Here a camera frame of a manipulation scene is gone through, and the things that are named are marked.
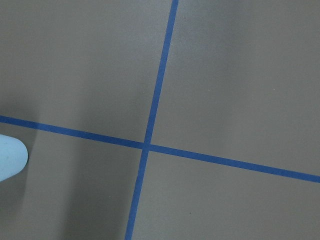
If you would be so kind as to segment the light blue plastic cup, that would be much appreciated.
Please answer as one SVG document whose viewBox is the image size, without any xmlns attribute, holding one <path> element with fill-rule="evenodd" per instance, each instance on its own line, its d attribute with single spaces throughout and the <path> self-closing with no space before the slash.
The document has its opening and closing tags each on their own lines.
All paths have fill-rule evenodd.
<svg viewBox="0 0 320 240">
<path fill-rule="evenodd" d="M 28 161 L 28 150 L 17 138 L 0 135 L 0 181 L 20 173 Z"/>
</svg>

